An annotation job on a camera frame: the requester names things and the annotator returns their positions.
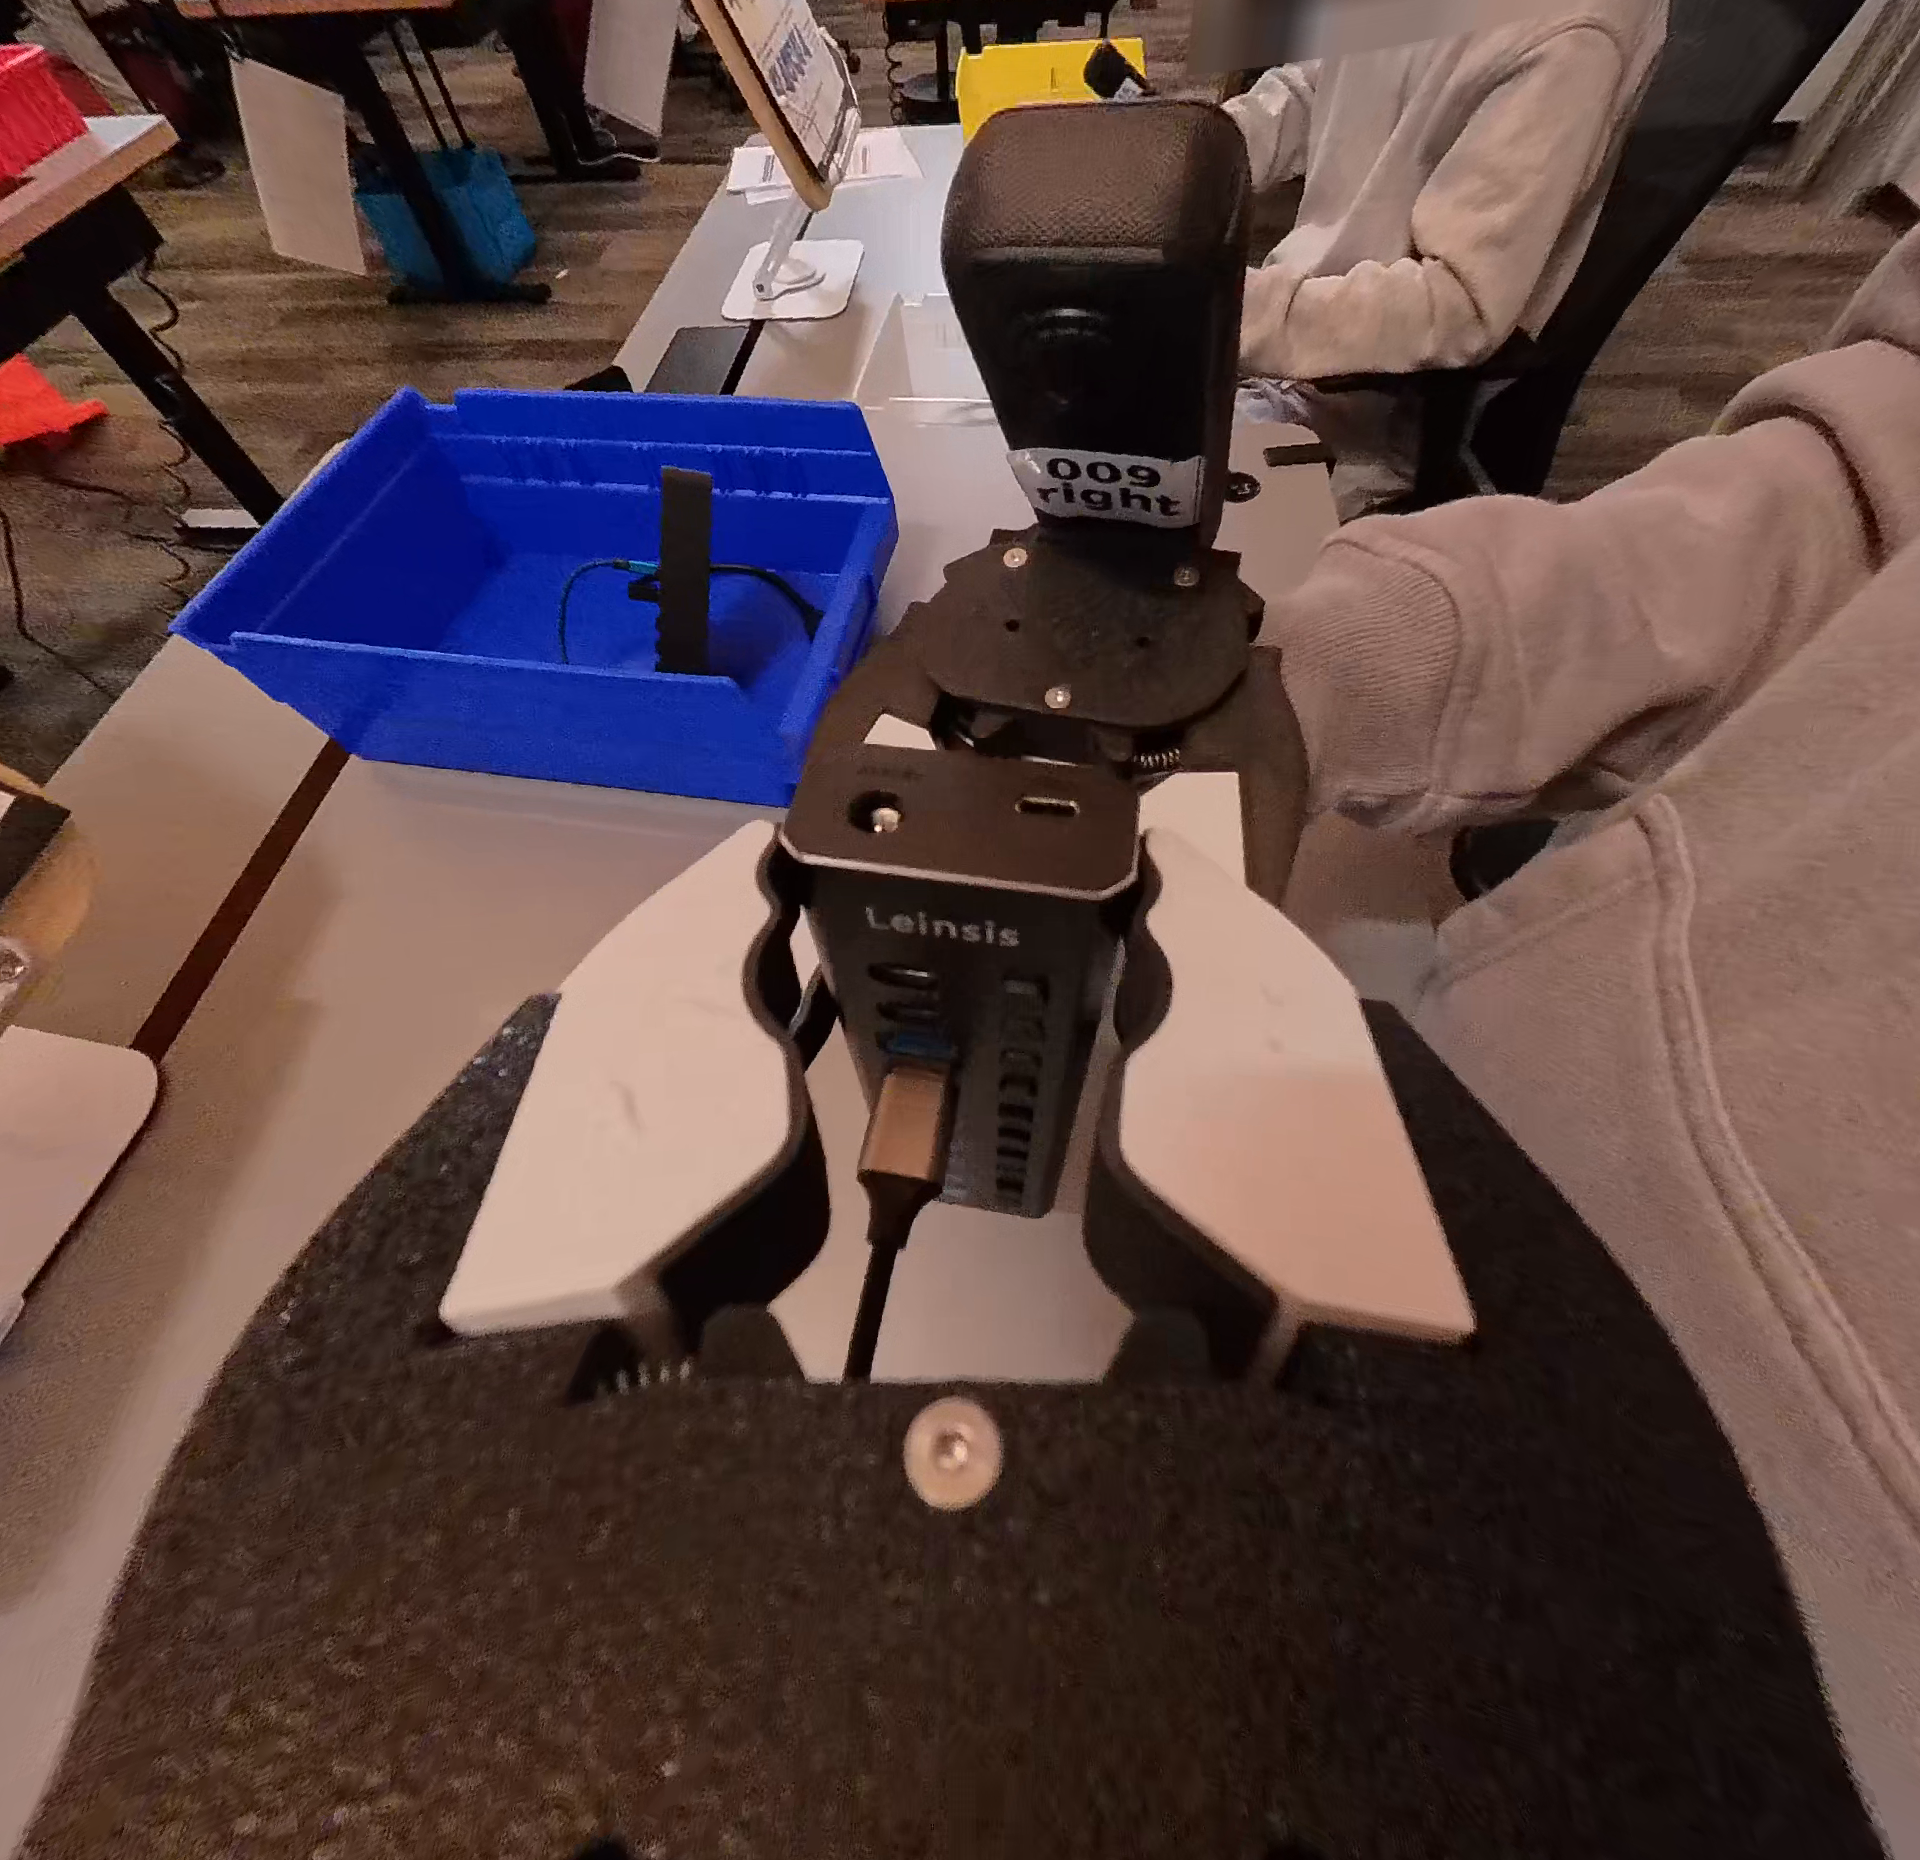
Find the red basket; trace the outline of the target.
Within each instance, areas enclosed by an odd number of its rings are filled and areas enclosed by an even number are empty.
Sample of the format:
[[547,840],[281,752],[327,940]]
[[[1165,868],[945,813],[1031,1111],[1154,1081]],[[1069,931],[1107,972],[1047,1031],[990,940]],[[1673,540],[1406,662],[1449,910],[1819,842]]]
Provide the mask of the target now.
[[33,167],[85,133],[89,120],[48,50],[2,43],[2,195],[19,191]]

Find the person's grey hoodie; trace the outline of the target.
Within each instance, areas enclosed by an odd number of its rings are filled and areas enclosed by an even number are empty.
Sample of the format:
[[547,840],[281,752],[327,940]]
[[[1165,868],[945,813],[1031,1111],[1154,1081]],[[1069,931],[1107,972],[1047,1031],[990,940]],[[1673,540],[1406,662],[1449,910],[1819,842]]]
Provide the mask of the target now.
[[1416,1021],[1692,1369],[1915,1856],[1915,903],[1831,935],[1831,818],[1647,795],[1455,909]]

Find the white paper sheets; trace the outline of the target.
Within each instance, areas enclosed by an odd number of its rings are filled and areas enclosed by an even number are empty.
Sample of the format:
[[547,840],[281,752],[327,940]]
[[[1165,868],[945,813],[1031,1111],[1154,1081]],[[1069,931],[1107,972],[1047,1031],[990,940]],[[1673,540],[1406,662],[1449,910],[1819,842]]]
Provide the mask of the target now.
[[[851,147],[851,164],[834,182],[834,192],[915,177],[923,177],[923,167],[903,128],[862,128]],[[766,204],[792,195],[794,186],[777,150],[756,134],[732,150],[726,192]]]

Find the black office chair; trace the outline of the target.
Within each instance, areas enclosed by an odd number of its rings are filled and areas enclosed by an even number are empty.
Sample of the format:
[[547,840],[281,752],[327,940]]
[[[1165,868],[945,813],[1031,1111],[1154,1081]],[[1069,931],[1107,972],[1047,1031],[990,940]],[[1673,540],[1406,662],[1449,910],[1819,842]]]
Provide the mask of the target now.
[[1669,0],[1668,41],[1590,245],[1534,339],[1417,375],[1409,511],[1541,492],[1587,369],[1698,212],[1864,0]]

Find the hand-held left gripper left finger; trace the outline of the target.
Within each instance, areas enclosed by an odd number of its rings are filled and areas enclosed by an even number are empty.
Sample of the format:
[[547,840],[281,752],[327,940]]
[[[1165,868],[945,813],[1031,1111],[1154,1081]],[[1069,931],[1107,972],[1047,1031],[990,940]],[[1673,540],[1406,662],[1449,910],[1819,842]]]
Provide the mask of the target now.
[[700,1345],[823,1247],[777,842],[746,823],[564,980],[440,1301],[458,1336],[619,1321]]

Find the yellow box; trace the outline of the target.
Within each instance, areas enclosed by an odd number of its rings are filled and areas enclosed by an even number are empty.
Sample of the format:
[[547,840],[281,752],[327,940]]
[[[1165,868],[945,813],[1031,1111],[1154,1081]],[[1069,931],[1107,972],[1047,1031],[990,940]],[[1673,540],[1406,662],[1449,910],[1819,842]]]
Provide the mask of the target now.
[[954,94],[965,142],[987,120],[1022,103],[1091,103],[1094,91],[1086,67],[1097,49],[1114,49],[1138,78],[1145,76],[1145,49],[1138,36],[1070,38],[1032,43],[992,43],[979,52],[965,50],[954,73]]

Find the orange cloth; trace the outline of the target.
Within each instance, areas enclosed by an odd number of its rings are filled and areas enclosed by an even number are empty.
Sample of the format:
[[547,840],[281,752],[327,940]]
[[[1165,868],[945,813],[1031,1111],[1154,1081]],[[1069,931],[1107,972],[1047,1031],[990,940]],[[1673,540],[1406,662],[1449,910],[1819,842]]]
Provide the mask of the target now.
[[108,417],[96,397],[63,396],[27,355],[2,362],[2,453],[58,447]]

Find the black upright strip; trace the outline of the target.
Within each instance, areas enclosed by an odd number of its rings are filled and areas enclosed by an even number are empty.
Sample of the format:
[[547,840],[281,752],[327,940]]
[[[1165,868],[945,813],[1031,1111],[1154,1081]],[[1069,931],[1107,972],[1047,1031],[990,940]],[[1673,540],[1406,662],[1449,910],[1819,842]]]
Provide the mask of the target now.
[[711,480],[659,471],[657,673],[707,675]]

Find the blue basket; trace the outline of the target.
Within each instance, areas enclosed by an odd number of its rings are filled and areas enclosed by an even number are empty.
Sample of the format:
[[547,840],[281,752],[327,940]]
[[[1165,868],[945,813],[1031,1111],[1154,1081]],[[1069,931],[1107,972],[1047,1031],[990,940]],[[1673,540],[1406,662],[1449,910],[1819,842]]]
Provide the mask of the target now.
[[[448,146],[423,150],[417,160],[431,192],[466,245],[474,272],[486,282],[516,280],[536,257],[536,231],[499,154],[488,146]],[[353,200],[393,282],[438,289],[440,264],[375,150],[353,150],[350,173]]]

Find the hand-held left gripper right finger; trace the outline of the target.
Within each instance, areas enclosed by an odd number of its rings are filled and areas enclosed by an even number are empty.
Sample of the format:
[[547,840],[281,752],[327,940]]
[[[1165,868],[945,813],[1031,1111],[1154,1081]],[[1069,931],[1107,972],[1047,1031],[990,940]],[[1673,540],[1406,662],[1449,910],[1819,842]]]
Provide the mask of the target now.
[[1179,834],[1141,842],[1097,1115],[1097,1272],[1214,1374],[1309,1326],[1464,1345],[1475,1310],[1355,990]]

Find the white flat plate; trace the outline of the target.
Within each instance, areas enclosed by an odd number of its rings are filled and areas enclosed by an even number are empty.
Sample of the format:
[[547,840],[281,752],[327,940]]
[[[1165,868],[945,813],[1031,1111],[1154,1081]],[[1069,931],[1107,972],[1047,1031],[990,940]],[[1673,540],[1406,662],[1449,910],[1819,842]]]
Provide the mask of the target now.
[[156,1064],[146,1054],[17,1024],[2,1032],[5,1333],[147,1123],[156,1093]]

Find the person's right forearm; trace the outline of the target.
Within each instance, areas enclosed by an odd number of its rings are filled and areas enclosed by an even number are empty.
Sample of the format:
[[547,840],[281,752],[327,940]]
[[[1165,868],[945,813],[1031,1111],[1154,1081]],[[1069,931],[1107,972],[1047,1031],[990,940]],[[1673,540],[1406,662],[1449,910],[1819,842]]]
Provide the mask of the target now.
[[1309,813],[1436,834],[1659,774],[1915,554],[1917,231],[1644,468],[1335,529],[1279,605]]

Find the black usb hub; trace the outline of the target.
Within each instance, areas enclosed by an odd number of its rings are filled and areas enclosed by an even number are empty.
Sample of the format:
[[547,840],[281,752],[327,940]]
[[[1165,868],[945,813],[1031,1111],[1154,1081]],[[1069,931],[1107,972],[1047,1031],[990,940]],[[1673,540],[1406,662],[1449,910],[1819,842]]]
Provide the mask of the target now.
[[1138,791],[1086,766],[829,745],[781,840],[864,1100],[901,1066],[941,1070],[941,1199],[1048,1211],[1138,878]]

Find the blue plastic bin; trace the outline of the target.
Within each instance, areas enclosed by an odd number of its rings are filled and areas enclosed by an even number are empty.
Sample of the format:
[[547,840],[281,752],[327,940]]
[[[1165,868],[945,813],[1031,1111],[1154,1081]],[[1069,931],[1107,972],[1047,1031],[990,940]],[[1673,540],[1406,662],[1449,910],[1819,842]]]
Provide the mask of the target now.
[[[664,466],[711,480],[707,675],[657,673]],[[402,390],[173,631],[370,762],[781,806],[896,546],[844,400]]]

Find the wooden board on white stand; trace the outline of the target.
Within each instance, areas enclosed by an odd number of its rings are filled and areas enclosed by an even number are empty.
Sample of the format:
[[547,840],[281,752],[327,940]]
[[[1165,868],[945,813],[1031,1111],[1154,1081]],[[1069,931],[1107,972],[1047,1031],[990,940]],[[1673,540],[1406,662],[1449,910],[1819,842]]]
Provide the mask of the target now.
[[811,237],[861,136],[851,71],[808,0],[687,0],[792,187],[767,240],[722,298],[735,324],[818,322],[847,312],[857,240]]

